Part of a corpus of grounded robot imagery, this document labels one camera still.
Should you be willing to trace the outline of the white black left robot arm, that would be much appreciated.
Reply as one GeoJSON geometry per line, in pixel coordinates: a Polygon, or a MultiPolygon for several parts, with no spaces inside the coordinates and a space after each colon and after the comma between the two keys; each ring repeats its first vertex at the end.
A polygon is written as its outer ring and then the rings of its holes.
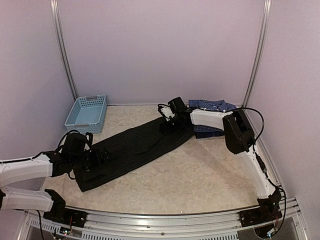
{"type": "Polygon", "coordinates": [[[54,150],[27,158],[1,160],[0,209],[41,211],[48,220],[66,222],[70,211],[55,190],[27,190],[12,185],[31,179],[54,178],[75,170],[88,171],[90,167],[105,164],[110,158],[106,149],[93,144],[92,133],[71,130],[54,150]]]}

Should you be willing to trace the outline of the blue checked shirt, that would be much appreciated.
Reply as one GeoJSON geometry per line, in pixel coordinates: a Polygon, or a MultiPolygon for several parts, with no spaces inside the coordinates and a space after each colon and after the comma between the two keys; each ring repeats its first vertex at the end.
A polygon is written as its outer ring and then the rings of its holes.
{"type": "Polygon", "coordinates": [[[189,99],[188,105],[195,109],[190,115],[194,132],[224,131],[223,117],[237,108],[224,100],[189,99]]]}

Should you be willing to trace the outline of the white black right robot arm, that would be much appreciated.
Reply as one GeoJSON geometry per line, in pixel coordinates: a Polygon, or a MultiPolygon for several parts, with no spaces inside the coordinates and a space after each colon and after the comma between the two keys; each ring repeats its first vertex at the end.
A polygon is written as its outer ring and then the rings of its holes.
{"type": "Polygon", "coordinates": [[[220,130],[224,134],[229,152],[237,156],[255,182],[258,208],[246,211],[242,219],[259,223],[283,219],[285,211],[280,209],[280,201],[285,193],[268,176],[267,167],[258,148],[258,135],[246,116],[245,107],[230,107],[224,101],[210,102],[191,100],[186,105],[180,97],[157,106],[164,118],[161,128],[172,133],[186,125],[220,130]]]}

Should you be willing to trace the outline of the black pinstriped long sleeve shirt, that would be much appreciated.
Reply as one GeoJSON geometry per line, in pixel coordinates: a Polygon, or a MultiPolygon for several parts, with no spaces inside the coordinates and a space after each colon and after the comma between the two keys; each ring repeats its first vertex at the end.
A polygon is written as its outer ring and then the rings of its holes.
{"type": "Polygon", "coordinates": [[[95,189],[156,160],[177,149],[194,135],[192,125],[171,134],[163,134],[160,132],[162,122],[163,119],[159,117],[93,144],[92,150],[109,151],[111,160],[88,171],[73,171],[81,192],[95,189]]]}

